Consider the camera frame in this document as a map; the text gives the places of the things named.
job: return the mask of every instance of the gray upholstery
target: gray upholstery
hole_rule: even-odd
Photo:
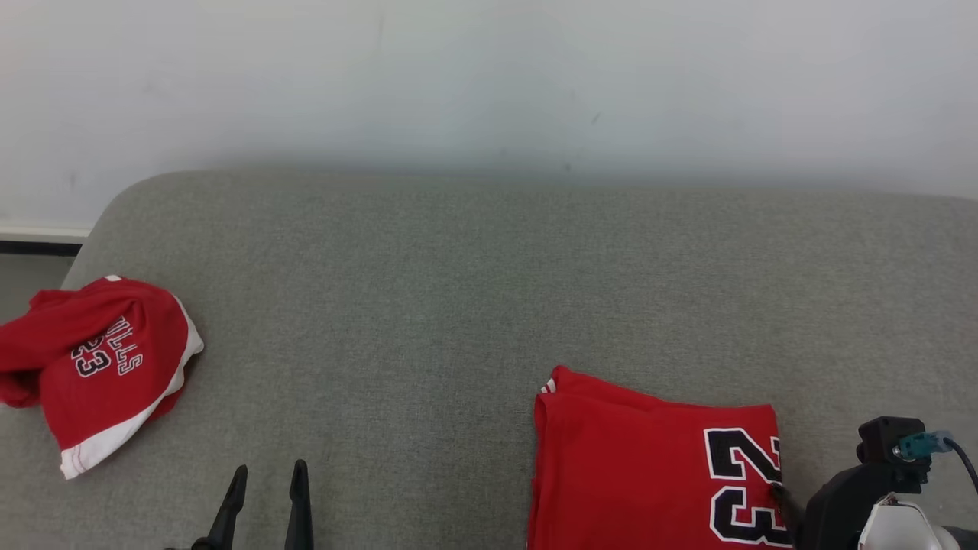
[[[878,415],[978,455],[969,201],[176,173],[111,204],[65,287],[110,273],[172,291],[207,349],[169,415],[74,481],[38,410],[0,410],[0,547],[187,547],[241,463],[237,546],[280,547],[304,458],[324,548],[521,548],[558,363],[772,403],[803,499]],[[954,456],[916,501],[978,527]]]

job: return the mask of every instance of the white wall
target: white wall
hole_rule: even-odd
[[[0,232],[241,156],[978,198],[976,60],[974,0],[2,0]]]

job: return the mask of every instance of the red jersey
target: red jersey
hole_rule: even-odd
[[[671,403],[561,366],[534,416],[528,548],[791,547],[771,406]]]
[[[110,275],[0,326],[0,402],[40,403],[72,479],[173,408],[203,341],[164,289]]]

